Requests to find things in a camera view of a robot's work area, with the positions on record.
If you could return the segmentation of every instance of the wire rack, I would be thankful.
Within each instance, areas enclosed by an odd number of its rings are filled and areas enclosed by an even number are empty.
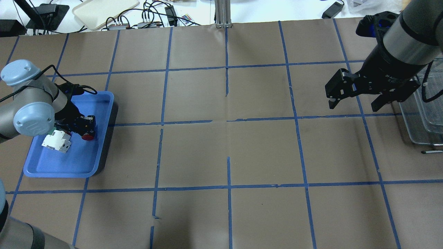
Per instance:
[[[417,74],[420,83],[425,71],[426,68]],[[427,97],[434,96],[441,89],[443,89],[443,58],[436,58],[428,77]],[[405,102],[400,103],[400,108],[413,143],[443,145],[443,97],[424,103],[419,88]]]

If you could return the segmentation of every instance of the plastic bag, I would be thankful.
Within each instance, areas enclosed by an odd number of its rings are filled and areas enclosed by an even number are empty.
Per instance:
[[[350,13],[376,14],[383,11],[399,12],[401,0],[346,0]]]

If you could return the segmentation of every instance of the light blue joint cap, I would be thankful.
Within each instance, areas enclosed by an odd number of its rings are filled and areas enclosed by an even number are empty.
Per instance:
[[[3,182],[0,179],[0,212],[3,211],[6,204],[6,193],[4,192]]]
[[[32,79],[40,69],[28,60],[16,60],[7,64],[0,73],[8,86],[15,86]]]
[[[23,135],[47,134],[54,127],[54,108],[45,102],[33,102],[20,108],[14,116],[14,127]]]

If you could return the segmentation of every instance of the red button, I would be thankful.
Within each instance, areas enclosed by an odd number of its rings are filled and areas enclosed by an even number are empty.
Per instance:
[[[94,140],[94,136],[86,134],[86,135],[82,136],[82,139],[86,140],[86,141],[92,141],[92,140]]]

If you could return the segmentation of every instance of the blue tray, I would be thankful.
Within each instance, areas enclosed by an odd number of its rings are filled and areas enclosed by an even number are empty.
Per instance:
[[[85,93],[73,96],[72,102],[81,113],[95,115],[97,132],[94,140],[85,141],[72,133],[71,148],[63,154],[42,146],[46,135],[34,137],[23,167],[26,176],[87,178],[103,168],[113,130],[108,126],[115,122],[114,95],[108,91],[100,91],[97,95]]]

